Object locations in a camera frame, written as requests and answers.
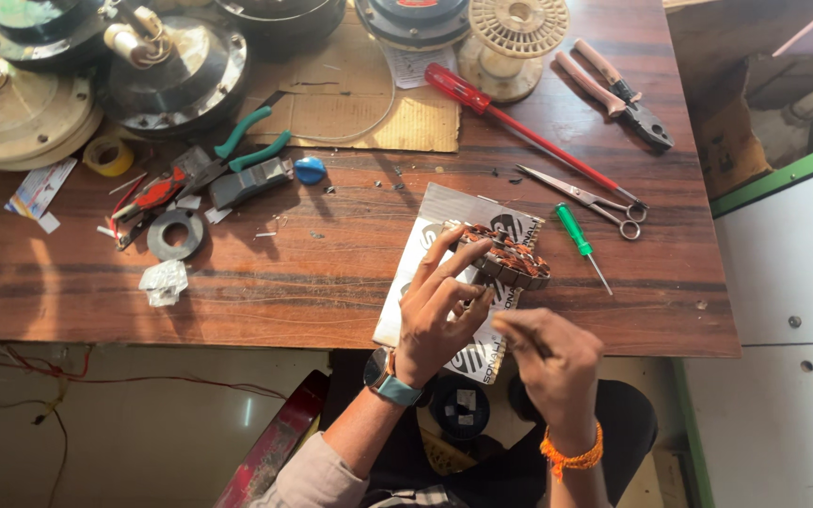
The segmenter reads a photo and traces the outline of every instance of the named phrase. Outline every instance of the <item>man's left hand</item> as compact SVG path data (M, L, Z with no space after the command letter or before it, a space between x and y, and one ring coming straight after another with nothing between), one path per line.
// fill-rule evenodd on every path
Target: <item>man's left hand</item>
M441 266L448 246L460 239L462 224L443 231L419 262L409 290L400 300L400 344L394 375L413 388L422 388L472 339L488 317L494 290L458 282L456 276L491 246L486 238L462 248ZM472 300L465 312L464 300ZM448 320L451 311L457 319Z

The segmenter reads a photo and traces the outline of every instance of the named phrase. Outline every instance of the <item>sleeve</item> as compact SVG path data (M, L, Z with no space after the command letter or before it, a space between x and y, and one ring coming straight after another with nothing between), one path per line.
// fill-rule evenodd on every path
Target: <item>sleeve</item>
M320 432L306 441L249 508L353 508L367 487L368 479L356 478Z

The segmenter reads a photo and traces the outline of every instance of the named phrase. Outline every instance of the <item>scissors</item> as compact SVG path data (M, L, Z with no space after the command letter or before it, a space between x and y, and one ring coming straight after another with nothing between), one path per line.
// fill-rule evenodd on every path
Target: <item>scissors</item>
M566 195L570 196L576 201L581 202L582 204L584 204L588 208L591 208L598 214L602 214L605 218L607 218L620 228L620 236L623 236L626 239L637 239L638 236L641 234L641 227L638 225L638 223L645 222L645 218L648 217L648 211L645 210L645 208L642 207L641 205L631 204L629 206L623 206L615 202L609 202L601 196L594 195L592 192L586 192L585 190L581 190L579 187L575 187L573 185L570 185L569 183L558 180L553 176L545 175L544 173L538 172L530 167L525 167L519 164L517 164L517 167L523 172L525 172L527 175L534 176L538 180L547 183L548 185L565 193ZM628 220L624 221L623 219L616 218L612 214L608 214L604 210L604 208L598 206L599 204L610 208L615 208L616 210L626 211L626 217L628 218ZM627 228L635 230L635 234L627 233L626 232Z

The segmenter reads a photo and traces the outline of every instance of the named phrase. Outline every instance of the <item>tiled floor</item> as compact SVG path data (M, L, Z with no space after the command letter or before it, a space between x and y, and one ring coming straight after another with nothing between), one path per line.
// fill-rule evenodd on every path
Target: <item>tiled floor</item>
M62 347L23 345L18 350L48 358ZM75 367L81 351L72 347ZM176 375L254 383L287 394L312 369L327 373L327 362L326 352L315 351L105 346L92 352L88 378ZM651 398L661 418L659 442L681 432L675 398L666 399L672 377L663 362L612 358L605 360L603 372ZM507 404L507 381L514 371L507 362L499 382L486 388L495 407L486 433L507 446L529 428ZM0 403L51 400L58 389L52 378L0 368ZM54 505L208 508L280 406L279 399L186 381L72 383L58 406L69 453ZM2 507L41 507L48 498L62 458L62 433L52 416L32 425L39 413L35 405L0 410ZM435 425L431 418L422 422ZM647 461L620 508L660 508L658 492L653 462Z

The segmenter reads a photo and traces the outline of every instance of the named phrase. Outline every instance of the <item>screwdriver shaft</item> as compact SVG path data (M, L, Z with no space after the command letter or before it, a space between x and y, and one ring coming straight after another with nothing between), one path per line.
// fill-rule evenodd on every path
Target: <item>screwdriver shaft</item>
M613 296L614 292L611 291L611 287L607 285L607 281L604 280L604 275L601 274L601 269L598 268L598 263L594 262L594 258L591 254L588 254L588 259L592 261L592 266L594 267L594 271L598 272L598 277L601 278L601 281L604 282L604 287L607 287L607 294Z

